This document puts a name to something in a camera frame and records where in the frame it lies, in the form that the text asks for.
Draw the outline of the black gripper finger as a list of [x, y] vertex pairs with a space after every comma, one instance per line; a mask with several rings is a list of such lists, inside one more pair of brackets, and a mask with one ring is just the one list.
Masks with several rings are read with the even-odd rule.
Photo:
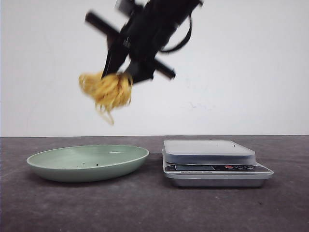
[[126, 33], [107, 34], [106, 37], [108, 53], [101, 79], [109, 74], [118, 72], [128, 56], [130, 47], [127, 45], [128, 35]]
[[128, 67], [121, 70], [123, 64], [124, 61], [117, 62], [117, 71], [131, 77], [133, 84], [154, 78], [155, 68], [152, 61], [131, 60]]

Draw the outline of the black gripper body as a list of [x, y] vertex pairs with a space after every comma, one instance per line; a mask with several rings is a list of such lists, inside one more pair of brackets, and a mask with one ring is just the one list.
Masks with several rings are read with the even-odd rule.
[[133, 0], [119, 0], [117, 8], [128, 17], [128, 22], [121, 30], [115, 29], [110, 23], [93, 11], [85, 15], [85, 21], [103, 34], [126, 33], [128, 35], [131, 60], [152, 61], [154, 71], [159, 71], [169, 79], [173, 79], [175, 71], [155, 58], [158, 52], [172, 53], [185, 46], [191, 37], [191, 30], [174, 47], [165, 48], [169, 39], [185, 19], [191, 20], [191, 14], [201, 0], [150, 0], [145, 5]]

